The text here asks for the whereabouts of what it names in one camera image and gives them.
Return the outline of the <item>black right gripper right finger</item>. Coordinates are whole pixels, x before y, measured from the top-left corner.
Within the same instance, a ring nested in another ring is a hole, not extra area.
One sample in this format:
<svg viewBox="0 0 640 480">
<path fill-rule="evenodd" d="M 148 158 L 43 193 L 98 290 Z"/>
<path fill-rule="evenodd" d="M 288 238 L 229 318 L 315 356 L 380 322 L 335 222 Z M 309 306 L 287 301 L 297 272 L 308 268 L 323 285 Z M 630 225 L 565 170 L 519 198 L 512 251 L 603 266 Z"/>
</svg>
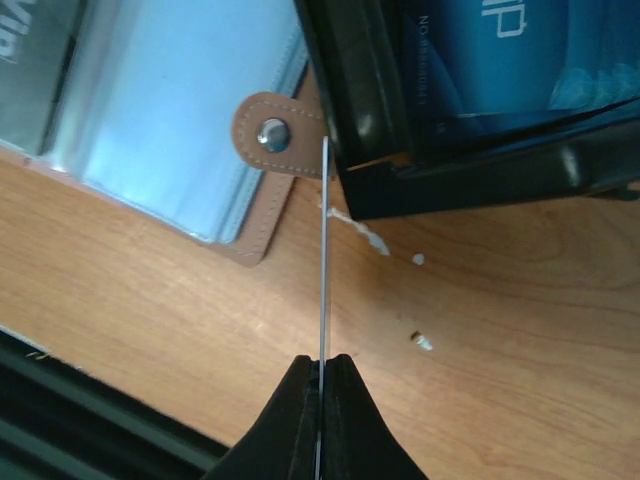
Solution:
<svg viewBox="0 0 640 480">
<path fill-rule="evenodd" d="M 353 359 L 327 361 L 321 433 L 323 479 L 424 479 L 395 439 Z"/>
</svg>

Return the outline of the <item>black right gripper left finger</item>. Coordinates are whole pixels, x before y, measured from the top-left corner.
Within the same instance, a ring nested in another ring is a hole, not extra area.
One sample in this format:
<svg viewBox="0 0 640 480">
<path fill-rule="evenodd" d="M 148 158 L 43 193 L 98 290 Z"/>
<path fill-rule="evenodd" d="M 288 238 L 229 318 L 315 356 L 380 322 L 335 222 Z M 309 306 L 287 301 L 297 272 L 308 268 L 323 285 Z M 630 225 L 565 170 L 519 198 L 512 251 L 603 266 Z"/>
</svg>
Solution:
<svg viewBox="0 0 640 480">
<path fill-rule="evenodd" d="M 257 420 L 206 479 L 313 479 L 319 363 L 294 358 Z"/>
</svg>

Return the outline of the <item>black card bin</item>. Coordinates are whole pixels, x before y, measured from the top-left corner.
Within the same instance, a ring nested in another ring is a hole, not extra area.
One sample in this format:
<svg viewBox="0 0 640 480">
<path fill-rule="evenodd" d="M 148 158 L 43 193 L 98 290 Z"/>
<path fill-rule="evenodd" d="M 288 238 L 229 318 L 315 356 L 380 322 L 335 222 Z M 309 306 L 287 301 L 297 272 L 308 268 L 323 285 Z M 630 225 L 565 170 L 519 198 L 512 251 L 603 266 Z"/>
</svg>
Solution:
<svg viewBox="0 0 640 480">
<path fill-rule="evenodd" d="M 359 220 L 639 196 L 635 1 L 300 1 Z"/>
</svg>

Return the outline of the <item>blue credit card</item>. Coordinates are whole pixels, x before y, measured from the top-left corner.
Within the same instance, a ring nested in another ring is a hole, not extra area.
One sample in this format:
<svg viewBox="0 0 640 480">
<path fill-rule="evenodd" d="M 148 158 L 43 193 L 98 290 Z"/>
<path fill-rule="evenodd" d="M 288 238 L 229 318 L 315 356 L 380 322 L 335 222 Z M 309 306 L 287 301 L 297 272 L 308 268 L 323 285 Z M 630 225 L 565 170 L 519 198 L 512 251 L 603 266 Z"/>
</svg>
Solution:
<svg viewBox="0 0 640 480">
<path fill-rule="evenodd" d="M 325 387 L 325 369 L 327 355 L 327 325 L 329 303 L 329 180 L 330 180 L 330 142 L 325 136 L 322 141 L 322 182 L 321 182 L 321 305 L 319 327 L 319 400 L 318 432 L 315 450 L 314 479 L 322 478 L 322 422 Z"/>
</svg>

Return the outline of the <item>black credit card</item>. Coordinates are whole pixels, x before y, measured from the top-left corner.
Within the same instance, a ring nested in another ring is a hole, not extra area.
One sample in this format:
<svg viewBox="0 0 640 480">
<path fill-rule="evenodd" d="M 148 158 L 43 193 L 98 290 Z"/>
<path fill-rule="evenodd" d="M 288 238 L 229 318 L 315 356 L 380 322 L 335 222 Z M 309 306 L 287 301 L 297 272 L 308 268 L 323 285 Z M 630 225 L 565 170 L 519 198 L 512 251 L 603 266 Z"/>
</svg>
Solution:
<svg viewBox="0 0 640 480">
<path fill-rule="evenodd" d="M 1 141 L 39 154 L 49 134 L 85 1 L 1 3 Z"/>
</svg>

